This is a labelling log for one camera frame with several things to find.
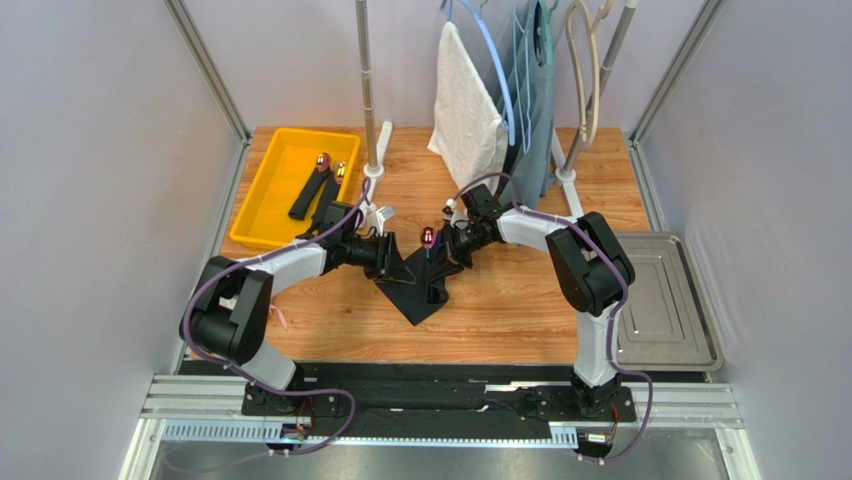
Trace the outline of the beige clothes hanger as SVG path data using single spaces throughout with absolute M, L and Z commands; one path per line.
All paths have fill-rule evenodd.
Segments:
M 605 20 L 614 2 L 605 1 L 595 13 L 585 1 L 573 1 L 567 10 L 564 32 L 568 44 L 578 105 L 580 150 L 592 146 L 599 126 L 600 100 L 602 93 L 601 58 L 598 49 L 597 33 L 600 23 Z

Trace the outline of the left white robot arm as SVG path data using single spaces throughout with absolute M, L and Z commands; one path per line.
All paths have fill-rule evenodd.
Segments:
M 245 379 L 270 397 L 290 405 L 314 391 L 304 386 L 304 370 L 266 339 L 274 296 L 342 265 L 362 268 L 376 283 L 413 284 L 394 233 L 358 234 L 355 205 L 334 201 L 314 235 L 260 256 L 208 260 L 180 321 L 179 335 L 190 350 Z

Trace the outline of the black paper napkin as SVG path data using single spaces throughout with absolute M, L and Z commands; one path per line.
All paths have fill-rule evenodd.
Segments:
M 422 248 L 405 261 L 417 278 L 414 285 L 377 281 L 376 286 L 412 326 L 417 326 L 441 310 L 449 301 L 450 293 L 446 278 L 431 279 L 431 256 L 426 259 Z

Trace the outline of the rack pole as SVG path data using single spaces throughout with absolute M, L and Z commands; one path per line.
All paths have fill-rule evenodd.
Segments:
M 578 112 L 578 126 L 568 153 L 565 155 L 564 164 L 555 172 L 556 177 L 561 182 L 572 180 L 574 164 L 579 154 L 588 150 L 596 139 L 603 93 L 640 2 L 624 2 L 607 51 L 604 56 L 601 56 L 598 49 L 597 33 L 600 23 L 608 17 L 614 4 L 615 2 L 612 0 L 605 1 L 597 8 L 595 14 L 592 15 L 585 1 L 573 1 L 566 12 L 564 33 L 574 73 L 575 92 L 580 110 Z M 578 39 L 580 37 L 586 38 L 588 46 L 588 58 L 591 66 L 589 92 L 586 92 L 583 68 L 580 62 L 578 48 Z
M 384 176 L 384 167 L 378 158 L 376 135 L 374 94 L 372 85 L 372 68 L 370 56 L 368 7 L 364 0 L 355 0 L 355 14 L 358 34 L 358 50 L 361 72 L 361 90 L 365 138 L 367 143 L 368 163 L 364 172 L 374 184 L 378 184 Z

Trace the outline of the rolled black napkin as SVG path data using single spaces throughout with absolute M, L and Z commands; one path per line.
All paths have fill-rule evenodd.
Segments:
M 331 174 L 331 156 L 327 152 L 321 152 L 316 159 L 315 167 L 311 171 L 308 180 L 303 185 L 296 200 L 293 202 L 288 217 L 293 220 L 303 220 L 307 215 L 309 206 L 320 188 L 324 185 Z
M 321 173 L 321 192 L 315 211 L 312 215 L 309 232 L 319 228 L 323 221 L 325 212 L 332 202 L 337 200 L 342 182 L 346 174 L 347 164 L 345 162 L 334 162 L 329 168 Z

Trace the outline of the iridescent spoon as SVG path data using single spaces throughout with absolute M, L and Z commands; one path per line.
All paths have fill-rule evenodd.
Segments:
M 433 227 L 424 227 L 420 233 L 420 242 L 421 248 L 424 251 L 424 255 L 426 259 L 429 259 L 431 255 L 429 255 L 428 249 L 430 247 L 433 239 L 438 236 L 438 232 Z

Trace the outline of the rolled black napkin right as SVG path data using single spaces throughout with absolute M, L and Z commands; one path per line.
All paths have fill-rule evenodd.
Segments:
M 346 174 L 347 164 L 345 162 L 334 162 L 329 168 L 321 173 L 321 192 L 315 211 L 312 215 L 309 232 L 319 228 L 323 221 L 325 212 L 332 202 L 337 200 L 342 182 Z

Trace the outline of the left white rack foot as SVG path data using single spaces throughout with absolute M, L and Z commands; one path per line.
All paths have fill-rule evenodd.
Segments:
M 358 189 L 359 197 L 356 205 L 360 212 L 361 227 L 367 230 L 374 228 L 377 235 L 382 235 L 384 226 L 394 214 L 391 206 L 378 206 L 375 195 L 379 184 L 386 177 L 385 159 L 394 132 L 391 120 L 382 122 L 379 132 L 367 130 L 367 163 L 363 167 L 363 181 Z

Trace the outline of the left rack pole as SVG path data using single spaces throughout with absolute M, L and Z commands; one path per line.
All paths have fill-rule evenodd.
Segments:
M 361 72 L 361 90 L 365 138 L 367 143 L 368 163 L 364 172 L 374 184 L 378 184 L 384 176 L 384 167 L 378 158 L 376 135 L 374 94 L 372 85 L 372 68 L 370 56 L 368 7 L 364 0 L 355 0 L 355 14 L 358 34 L 358 50 Z

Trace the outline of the green clothes hanger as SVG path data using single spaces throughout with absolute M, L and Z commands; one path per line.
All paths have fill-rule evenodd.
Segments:
M 554 57 L 554 33 L 552 18 L 560 1 L 538 0 L 534 10 L 534 45 L 536 62 L 539 67 L 551 65 Z

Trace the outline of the white towel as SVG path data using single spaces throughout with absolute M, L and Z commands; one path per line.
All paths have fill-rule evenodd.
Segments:
M 503 117 L 458 28 L 447 22 L 439 41 L 434 129 L 428 149 L 442 157 L 457 187 L 478 180 L 494 193 L 507 147 Z

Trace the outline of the rolled black napkin left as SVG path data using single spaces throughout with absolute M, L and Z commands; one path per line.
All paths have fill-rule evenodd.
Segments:
M 296 200 L 293 202 L 288 217 L 293 220 L 303 220 L 307 215 L 309 206 L 320 188 L 324 185 L 331 174 L 331 156 L 327 152 L 321 152 L 316 159 L 315 167 L 311 171 L 308 180 L 303 185 Z

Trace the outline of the white mesh bag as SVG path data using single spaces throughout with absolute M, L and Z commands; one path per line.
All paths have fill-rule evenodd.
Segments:
M 289 325 L 288 325 L 287 319 L 286 319 L 283 311 L 279 307 L 277 307 L 275 305 L 271 305 L 269 307 L 269 313 L 270 313 L 271 316 L 273 316 L 274 318 L 276 318 L 278 320 L 278 323 L 281 325 L 281 327 L 285 331 L 289 330 Z

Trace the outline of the blue clothes hanger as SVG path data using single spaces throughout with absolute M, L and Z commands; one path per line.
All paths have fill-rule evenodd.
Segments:
M 517 1 L 441 1 L 439 4 L 445 20 L 458 29 L 461 42 L 484 85 L 490 92 L 496 90 L 497 110 L 502 115 L 509 146 L 519 146 L 521 134 L 510 92 L 510 75 L 506 73 L 506 55 L 501 46 L 517 4 Z

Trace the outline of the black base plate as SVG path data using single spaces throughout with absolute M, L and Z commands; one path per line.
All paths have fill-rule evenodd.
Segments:
M 309 439 L 545 440 L 558 424 L 657 426 L 678 381 L 695 373 L 626 375 L 612 386 L 583 387 L 568 365 L 303 363 L 283 396 L 223 367 L 189 361 L 181 375 L 240 383 L 237 411 L 281 419 L 283 433 Z

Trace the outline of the steel tray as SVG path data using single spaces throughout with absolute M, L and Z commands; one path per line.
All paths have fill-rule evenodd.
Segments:
M 636 273 L 618 327 L 618 364 L 642 371 L 719 370 L 723 355 L 685 245 L 670 232 L 616 236 Z

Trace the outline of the right rack pole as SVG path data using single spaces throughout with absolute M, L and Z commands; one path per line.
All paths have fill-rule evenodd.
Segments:
M 572 180 L 574 164 L 579 154 L 588 150 L 596 139 L 603 93 L 640 2 L 624 2 L 607 51 L 604 56 L 601 56 L 598 49 L 597 33 L 600 23 L 608 17 L 614 4 L 615 2 L 612 0 L 605 1 L 597 8 L 595 14 L 592 15 L 585 1 L 573 1 L 566 12 L 564 33 L 574 73 L 575 92 L 580 110 L 578 112 L 578 126 L 568 153 L 565 155 L 564 164 L 555 172 L 556 177 L 561 182 Z M 578 39 L 580 37 L 586 38 L 588 46 L 588 58 L 591 66 L 589 92 L 586 92 L 583 68 L 580 62 L 578 48 Z

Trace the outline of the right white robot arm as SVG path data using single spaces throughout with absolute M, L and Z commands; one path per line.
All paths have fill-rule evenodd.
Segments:
M 605 218 L 597 212 L 564 217 L 503 203 L 483 185 L 448 200 L 443 213 L 441 228 L 421 233 L 422 247 L 433 259 L 429 280 L 472 268 L 474 253 L 495 243 L 549 255 L 560 291 L 576 312 L 569 403 L 583 416 L 607 411 L 621 386 L 616 330 L 635 269 Z

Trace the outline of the teal grey shirt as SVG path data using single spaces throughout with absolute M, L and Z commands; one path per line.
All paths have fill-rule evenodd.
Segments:
M 540 199 L 547 193 L 551 183 L 551 155 L 550 143 L 551 133 L 554 127 L 553 107 L 553 80 L 554 80 L 554 57 L 551 65 L 539 67 L 536 62 L 536 50 L 534 45 L 534 10 L 537 1 L 528 1 L 518 5 L 515 9 L 521 16 L 521 20 L 529 30 L 529 66 L 530 84 L 532 94 L 532 144 L 528 153 L 523 154 L 521 143 L 519 146 L 509 146 L 506 151 L 503 172 L 514 179 L 514 184 L 509 185 L 506 181 L 501 182 L 506 197 L 516 193 L 521 204 L 530 208 L 538 206 Z M 516 94 L 515 61 L 514 54 L 517 43 L 514 38 L 514 20 L 504 31 L 502 39 L 503 53 L 506 55 L 506 73 L 510 75 L 510 92 L 514 100 L 516 119 L 518 121 L 518 132 L 521 134 L 521 123 Z

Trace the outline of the yellow plastic bin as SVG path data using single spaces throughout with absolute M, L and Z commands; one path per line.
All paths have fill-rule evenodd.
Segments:
M 334 162 L 347 164 L 337 201 L 346 202 L 357 176 L 360 137 L 300 128 L 279 128 L 271 137 L 252 182 L 238 203 L 229 237 L 245 247 L 273 250 L 285 246 L 310 227 L 319 193 L 303 220 L 288 217 L 293 202 L 315 167 L 317 156 L 327 152 Z

